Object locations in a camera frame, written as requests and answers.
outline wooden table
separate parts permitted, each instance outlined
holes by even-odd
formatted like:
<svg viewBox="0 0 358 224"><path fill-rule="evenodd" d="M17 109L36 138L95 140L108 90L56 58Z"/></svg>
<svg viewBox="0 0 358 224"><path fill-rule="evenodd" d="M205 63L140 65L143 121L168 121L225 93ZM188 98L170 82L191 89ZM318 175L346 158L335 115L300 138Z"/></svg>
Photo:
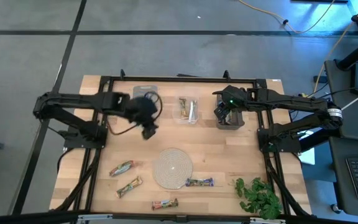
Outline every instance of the wooden table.
<svg viewBox="0 0 358 224"><path fill-rule="evenodd" d="M100 76L85 75L80 94L95 94L98 91ZM157 133L148 141L141 136L141 129L135 128L120 136L109 134L106 147L102 150L99 170L94 189L91 210L93 212L122 213L169 213L187 215L250 215L243 211L241 201L235 193L233 180L242 177L246 183L255 177L266 178L265 164L259 152L256 129L257 113L243 112L245 125L237 131L216 128L213 113L216 96L211 93L222 90L227 83L179 83L179 82L124 82L116 81L113 91L132 95L133 87L138 85L157 85L162 97L163 112L157 121L160 126ZM252 88L251 84L232 84L238 87ZM199 92L199 115L195 125L177 124L172 118L173 105L177 91L184 86L194 87ZM280 80L267 80L267 87L283 94ZM82 119L91 120L93 111L75 110ZM287 110L273 110L275 123L288 123ZM126 120L109 117L115 132L128 128ZM266 115L264 123L268 124ZM214 187L182 187L167 190L160 187L152 175L152 163L159 153L169 147L185 151L193 161L193 178L213 177ZM59 206L77 184L84 156L84 149L74 149L61 163L50 208ZM303 180L301 165L290 153L281 153L285 183L294 198L307 212L311 212ZM110 177L109 171L128 160L134 160L136 168L124 174ZM122 188L137 175L144 183L118 199L115 191ZM86 197L87 186L83 191ZM177 198L180 206L152 211L151 201Z"/></svg>

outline black metal frame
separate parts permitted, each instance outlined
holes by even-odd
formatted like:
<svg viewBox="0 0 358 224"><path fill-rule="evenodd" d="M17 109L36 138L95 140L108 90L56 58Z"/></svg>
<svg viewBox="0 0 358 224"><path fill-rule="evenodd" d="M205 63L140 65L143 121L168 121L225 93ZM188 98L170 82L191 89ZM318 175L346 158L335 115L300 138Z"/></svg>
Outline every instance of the black metal frame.
<svg viewBox="0 0 358 224"><path fill-rule="evenodd" d="M261 79L231 79L229 76L229 73L227 71L224 72L223 78L198 78L198 77L127 77L123 70L121 70L121 75L119 77L101 77L100 83L99 83L99 91L103 91L103 88L106 83L109 83L108 85L108 91L112 91L114 81L142 81L142 82L203 82L203 83L243 83L243 84L252 84L253 88L266 88L266 81ZM98 113L94 112L93 119L97 118ZM259 122L259 128L264 127L264 120L262 116L262 112L257 113L258 122ZM269 125L273 124L273 116L271 110L267 111L267 118ZM103 115L101 124L106 125L107 116ZM90 159L90 151L91 149L85 149L85 155L83 158L83 166L81 168L81 178L85 176L85 173L87 173L89 177L89 170L91 169L88 166L89 159ZM57 211L52 212L45 212L45 213L35 213L35 214L26 214L26 215L19 215L19 214L13 214L12 216L5 216L0 217L0 222L18 222L18 223L34 223L38 218L42 218L43 222L45 220L50 220L50 223L61 223L62 220L64 222L71 222L75 223L76 218L78 218L78 215L89 215L89 214L100 214L100 213L94 213L90 212L92 198L93 198L93 191L94 191L94 185L96 183L96 175L98 171L98 164L101 154L101 148L95 149L95 156L94 161L92 162L93 170L90 174L90 181L89 181L89 189L86 197L86 203L85 203L85 209L79 210L79 204L81 201L81 195L82 195L82 187L84 186L87 179L81 180L81 184L77 185L74 190L76 192L79 192L78 195L74 199L74 207L73 211L67 211L69 205L61 206L63 209L58 209ZM289 198L292 203L296 203L293 197L290 195L290 192L285 188L284 184L284 175L282 171L282 165L280 160L280 154L278 152L274 152L274 159L276 163L276 169L277 173L274 171L274 168L272 167L272 163L270 161L270 155L269 153L264 153L264 161L266 165L266 173L269 184L274 189L274 184L272 179L276 181L280 189L285 189L284 192L281 191L282 196L282 202L283 202L283 209L284 209L284 215L281 217L285 217L286 220L292 220L295 219L297 221L302 220L305 223L316 223L324 221L328 223L327 220L318 219L313 216L308 216L304 212L300 211L297 214L301 214L302 217L294 218L290 215L290 208L289 204L287 202L287 199ZM24 198L19 198L15 204L16 208L21 209L24 202ZM147 214L136 214L136 213L114 213L111 215L111 217L117 218L129 218L129 219L143 219L143 220L172 220L176 222L188 222L188 221L232 221L232 222L251 222L250 217L237 217L237 216L206 216L206 215L147 215Z"/></svg>
<svg viewBox="0 0 358 224"><path fill-rule="evenodd" d="M294 2L320 2L320 3L331 3L332 0L291 0L291 1L294 1ZM347 3L349 2L348 0L337 0L335 1L335 3Z"/></svg>
<svg viewBox="0 0 358 224"><path fill-rule="evenodd" d="M111 91L112 88L113 88L114 81L127 81L127 82L130 82L130 81L142 81L142 82L243 83L243 84L252 84L253 88L258 88L258 87L266 88L266 81L265 80L260 80L260 79L259 80L257 80L257 79L233 79L233 78L230 78L229 73L227 71L224 72L223 78L198 78L198 77L128 77L128 76L126 76L124 71L121 70L121 74L120 74L119 77L101 77L98 91L99 92L103 91L103 88L104 88L104 86L105 86L105 84L107 82L109 83L108 91ZM267 113L268 113L268 123L269 123L269 125L271 125L271 124L273 124L273 118L272 118L271 111L267 111ZM97 119L97 115L98 115L98 113L95 111L94 114L93 114L93 120L94 121ZM258 121L259 121L259 127L262 128L264 126L262 113L257 113L257 116L258 116ZM107 116L104 115L101 124L106 125L106 120L107 120ZM94 190L94 185L95 185L95 182L96 182L97 166L98 166L99 157L100 157L100 150L101 149L96 149L96 152L95 152L95 157L96 158L94 158L94 159L96 159L96 161L95 161L96 168L92 172L91 177L90 177L89 189L88 189L88 193L87 193L87 197L86 197L85 211L90 211L90 208L91 208L91 202L92 202L92 198L93 198L93 190ZM91 152L91 149L85 149L85 155L84 155L83 164L82 164L82 167L81 167L80 178L84 177L85 172L89 168L88 163L89 163L89 160L90 160L90 152ZM270 156L269 156L268 153L264 154L264 157L265 157L265 162L266 162L266 159L270 160ZM284 176L283 176L282 165L281 165L281 160L280 160L279 153L275 153L274 158L275 158L275 163L276 163L276 169L278 170L278 176L282 180L282 182L284 182L284 179L283 179ZM267 177L268 177L269 184L274 189L272 177L270 175L268 175L268 172L267 172ZM80 190L80 193L75 198L74 207L73 207L74 211L79 209L80 201L81 201L81 195L82 195L82 189ZM283 194L282 194L282 199L283 199L284 212L285 212L286 215L289 215L290 214L289 205L288 205L288 202L286 201L286 199L285 199ZM16 204L15 204L15 208L17 208L18 210L21 210L23 204L24 204L24 199L19 198L17 200ZM162 219L164 217L165 217L164 215L160 215L160 216L158 216L158 219ZM165 218L170 220L171 219L170 217L171 217L171 215L167 215ZM243 217L237 217L237 221L244 222L245 220L243 219Z"/></svg>

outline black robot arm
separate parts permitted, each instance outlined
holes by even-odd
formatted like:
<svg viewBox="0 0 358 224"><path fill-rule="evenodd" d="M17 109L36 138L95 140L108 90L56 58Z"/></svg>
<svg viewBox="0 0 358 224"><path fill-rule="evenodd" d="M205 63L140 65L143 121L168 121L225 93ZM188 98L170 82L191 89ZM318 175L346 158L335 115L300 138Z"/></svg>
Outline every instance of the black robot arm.
<svg viewBox="0 0 358 224"><path fill-rule="evenodd" d="M311 128L337 129L342 125L341 109L325 99L281 95L263 88L245 90L231 85L213 94L222 96L222 103L214 111L219 120L225 119L232 110L259 112L281 108L313 113L288 124L273 124L268 129L259 129L262 151L300 152L300 131Z"/></svg>
<svg viewBox="0 0 358 224"><path fill-rule="evenodd" d="M84 121L64 108L92 109L102 114L125 118L130 123L135 122L137 126L143 127L144 139L153 136L158 128L152 117L157 112L157 107L147 96L131 99L128 94L118 92L95 95L45 93L38 97L33 114L37 119L53 118L69 125L68 131L59 131L66 139L65 147L104 147L107 128L97 121Z"/></svg>

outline black desk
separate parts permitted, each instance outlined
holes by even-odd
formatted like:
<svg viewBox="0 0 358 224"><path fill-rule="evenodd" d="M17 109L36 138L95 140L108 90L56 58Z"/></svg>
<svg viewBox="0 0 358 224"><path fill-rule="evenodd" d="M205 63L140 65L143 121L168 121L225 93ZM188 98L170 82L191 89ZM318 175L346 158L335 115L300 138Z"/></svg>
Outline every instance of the black desk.
<svg viewBox="0 0 358 224"><path fill-rule="evenodd" d="M324 64L331 92L350 88L350 71L343 72L338 69L334 61L325 61ZM349 91L336 93L332 96L333 102L340 107L347 105L357 97L357 95L352 94ZM344 124L339 130L341 136L345 138L358 139L358 101L346 108L342 114Z"/></svg>
<svg viewBox="0 0 358 224"><path fill-rule="evenodd" d="M331 92L350 88L351 72L338 69L334 61L325 61ZM358 96L344 91L332 96L333 102L343 107ZM346 158L358 157L358 101L342 112L344 124L341 138L328 138L337 182L334 183L338 207L351 215L358 215L358 198L347 168Z"/></svg>
<svg viewBox="0 0 358 224"><path fill-rule="evenodd" d="M346 158L358 157L358 140L330 137L329 145L337 178L334 186L338 207L348 214L358 215L358 199L346 165Z"/></svg>

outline floor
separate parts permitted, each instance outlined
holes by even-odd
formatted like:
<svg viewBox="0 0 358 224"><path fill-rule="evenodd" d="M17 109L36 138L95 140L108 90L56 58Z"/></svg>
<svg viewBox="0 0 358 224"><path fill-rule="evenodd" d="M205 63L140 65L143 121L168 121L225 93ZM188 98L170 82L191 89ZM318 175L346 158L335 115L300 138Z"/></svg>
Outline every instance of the floor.
<svg viewBox="0 0 358 224"><path fill-rule="evenodd" d="M78 35L70 53L66 50L70 45L69 32L52 35L43 31L72 30L80 3L81 0L0 0L0 30L38 32L36 35L0 35L0 141L5 144L0 150L0 215L9 211L39 127L32 116L35 99L52 89L63 55L70 57L65 70L63 61L62 93L77 93L83 75L118 75L120 69L127 75L185 73L201 77L221 77L227 69L232 77L282 79L288 95L310 93L312 77L318 74L338 34L350 22L351 11L358 12L358 2L350 9L345 4L335 4L313 29L315 32L290 36L272 16L236 0L88 0L79 31L182 32L176 33L179 35L172 35L173 32ZM252 4L284 15L297 30L309 28L328 6L290 0L253 1ZM187 30L246 32L186 35ZM357 31L356 26L350 29L351 34ZM347 35L330 58L343 58L357 46L358 35ZM51 126L64 128L55 122L51 122ZM47 133L24 213L47 211L62 144L63 140L55 133ZM313 213L318 217L358 220L358 217L336 215L329 210L329 205L336 202L329 182L307 180L306 186ZM138 221L116 220L114 223Z"/></svg>

